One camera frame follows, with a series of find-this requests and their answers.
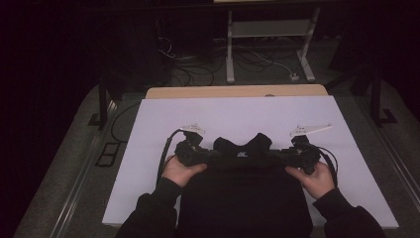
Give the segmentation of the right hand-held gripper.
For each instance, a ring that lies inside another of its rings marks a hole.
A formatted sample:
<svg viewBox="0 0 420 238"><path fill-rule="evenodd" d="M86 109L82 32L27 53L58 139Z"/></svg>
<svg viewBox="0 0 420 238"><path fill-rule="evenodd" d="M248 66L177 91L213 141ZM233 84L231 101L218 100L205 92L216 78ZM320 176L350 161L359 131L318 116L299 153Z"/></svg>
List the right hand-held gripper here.
<svg viewBox="0 0 420 238"><path fill-rule="evenodd" d="M329 168L333 167L332 160L325 154L325 149L317 147L309 142L308 135L325 131L332 128L332 124L327 125L298 125L289 134L292 146L280 151L283 163L287 167L300 168L307 175L315 172L315 165L323 158Z"/></svg>

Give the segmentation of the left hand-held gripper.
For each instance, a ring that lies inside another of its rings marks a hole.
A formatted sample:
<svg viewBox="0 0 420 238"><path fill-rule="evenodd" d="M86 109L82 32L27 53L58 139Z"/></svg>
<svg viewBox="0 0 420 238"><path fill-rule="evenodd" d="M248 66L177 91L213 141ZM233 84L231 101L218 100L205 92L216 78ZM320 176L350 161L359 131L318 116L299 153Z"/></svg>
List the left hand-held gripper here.
<svg viewBox="0 0 420 238"><path fill-rule="evenodd" d="M176 145L175 154L178 160L187 167L205 164L211 154L210 150L200 146L205 131L197 124L183 126L180 131L185 139Z"/></svg>

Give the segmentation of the black tank top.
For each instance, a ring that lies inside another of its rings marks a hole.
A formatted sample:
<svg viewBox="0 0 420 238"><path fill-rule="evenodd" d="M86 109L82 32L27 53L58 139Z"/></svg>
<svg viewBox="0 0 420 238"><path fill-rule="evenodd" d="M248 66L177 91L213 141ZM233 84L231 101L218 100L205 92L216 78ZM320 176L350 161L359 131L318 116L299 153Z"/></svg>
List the black tank top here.
<svg viewBox="0 0 420 238"><path fill-rule="evenodd" d="M180 199L179 238L310 238L313 224L300 182L271 139L238 146L218 138Z"/></svg>

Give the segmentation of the person's left hand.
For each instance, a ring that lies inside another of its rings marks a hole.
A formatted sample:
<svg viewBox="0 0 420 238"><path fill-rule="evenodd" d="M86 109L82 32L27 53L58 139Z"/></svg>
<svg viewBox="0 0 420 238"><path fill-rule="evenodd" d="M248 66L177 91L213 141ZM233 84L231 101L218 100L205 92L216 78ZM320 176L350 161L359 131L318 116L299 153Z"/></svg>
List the person's left hand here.
<svg viewBox="0 0 420 238"><path fill-rule="evenodd" d="M165 161L162 177L170 179L180 187L185 187L195 175L204 172L206 169L205 164L186 167L178 160L177 156L172 156Z"/></svg>

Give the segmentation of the person's right hand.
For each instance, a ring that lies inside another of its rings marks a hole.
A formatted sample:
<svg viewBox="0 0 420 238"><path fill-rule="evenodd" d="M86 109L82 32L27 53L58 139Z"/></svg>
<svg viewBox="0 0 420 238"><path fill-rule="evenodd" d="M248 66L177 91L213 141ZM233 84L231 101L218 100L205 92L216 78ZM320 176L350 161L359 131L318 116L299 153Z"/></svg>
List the person's right hand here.
<svg viewBox="0 0 420 238"><path fill-rule="evenodd" d="M298 179L307 192L315 199L321 198L330 190L335 188L332 175L327 165L318 162L312 175L292 167L286 167L288 174Z"/></svg>

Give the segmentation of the white paper sheet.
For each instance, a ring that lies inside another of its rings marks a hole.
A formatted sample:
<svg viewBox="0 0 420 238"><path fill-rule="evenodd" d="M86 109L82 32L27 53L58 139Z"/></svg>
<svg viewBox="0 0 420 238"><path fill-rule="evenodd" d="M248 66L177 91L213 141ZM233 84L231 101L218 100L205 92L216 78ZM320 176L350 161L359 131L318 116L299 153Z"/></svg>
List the white paper sheet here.
<svg viewBox="0 0 420 238"><path fill-rule="evenodd" d="M175 130L196 125L202 146L219 138L243 145L263 133L276 148L290 145L297 127L316 128L309 141L338 160L338 186L352 205L364 207L385 229L399 226L374 180L332 96L145 99L134 126L102 222L119 226L138 197L155 189L166 139Z"/></svg>

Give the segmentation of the black metal stand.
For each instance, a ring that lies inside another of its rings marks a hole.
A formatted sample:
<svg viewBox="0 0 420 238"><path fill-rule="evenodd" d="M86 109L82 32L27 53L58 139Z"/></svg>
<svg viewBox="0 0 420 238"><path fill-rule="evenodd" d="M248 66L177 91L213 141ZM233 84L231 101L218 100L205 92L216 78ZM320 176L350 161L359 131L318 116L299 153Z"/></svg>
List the black metal stand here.
<svg viewBox="0 0 420 238"><path fill-rule="evenodd" d="M125 85L116 76L101 74L98 79L97 89L99 112L91 116L88 125L97 126L99 130L102 130L108 121L111 103L122 98Z"/></svg>
<svg viewBox="0 0 420 238"><path fill-rule="evenodd" d="M374 124L381 127L383 124L396 123L397 120L391 111L380 106L381 78L376 66L367 63L358 65L349 72L326 83L324 87L331 91L334 87L352 78L354 82L350 91L353 95L363 96L370 89L369 115Z"/></svg>

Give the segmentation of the metal floor rail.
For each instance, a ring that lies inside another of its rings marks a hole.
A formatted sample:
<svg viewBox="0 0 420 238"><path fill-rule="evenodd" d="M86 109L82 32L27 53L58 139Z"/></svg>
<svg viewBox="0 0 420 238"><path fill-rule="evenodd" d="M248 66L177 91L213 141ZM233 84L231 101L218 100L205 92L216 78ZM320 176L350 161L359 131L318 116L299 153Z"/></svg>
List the metal floor rail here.
<svg viewBox="0 0 420 238"><path fill-rule="evenodd" d="M356 102L362 111L362 114L367 118L370 127L373 129L380 143L384 147L386 153L390 158L391 165L395 170L397 176L401 180L405 190L411 198L414 206L420 212L420 185L414 179L414 176L409 172L406 165L402 161L395 147L392 145L389 137L386 135L384 129L380 124L377 124L369 113L368 104L362 99L357 97Z"/></svg>
<svg viewBox="0 0 420 238"><path fill-rule="evenodd" d="M63 198L49 238L64 237L102 145L106 120L117 108L113 100L104 105L99 100L85 100L77 111L50 169Z"/></svg>

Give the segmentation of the grey metal desk frame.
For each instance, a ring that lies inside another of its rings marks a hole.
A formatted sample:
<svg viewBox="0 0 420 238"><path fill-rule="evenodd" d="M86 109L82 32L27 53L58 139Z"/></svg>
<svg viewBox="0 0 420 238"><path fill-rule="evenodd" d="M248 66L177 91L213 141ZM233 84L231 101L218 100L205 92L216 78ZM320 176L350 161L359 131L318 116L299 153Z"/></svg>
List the grey metal desk frame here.
<svg viewBox="0 0 420 238"><path fill-rule="evenodd" d="M304 39L304 43L301 49L296 52L296 56L299 59L300 67L303 70L306 80L313 82L315 80L315 76L312 72L309 60L307 59L307 53L316 29L320 10L320 7L314 7L311 17L307 19L282 19L267 21L235 21L234 12L229 10L227 17L227 82L235 82L233 40L264 37L302 37Z"/></svg>

